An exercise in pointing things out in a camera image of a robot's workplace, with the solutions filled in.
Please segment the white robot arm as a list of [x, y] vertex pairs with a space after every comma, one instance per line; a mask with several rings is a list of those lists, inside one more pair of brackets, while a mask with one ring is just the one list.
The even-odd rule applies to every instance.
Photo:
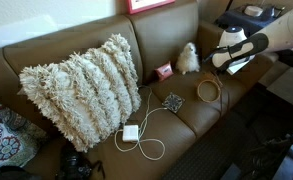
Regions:
[[214, 49], [204, 61], [211, 60], [216, 69], [225, 71], [233, 62], [246, 57], [292, 48], [293, 9], [247, 39], [234, 45]]

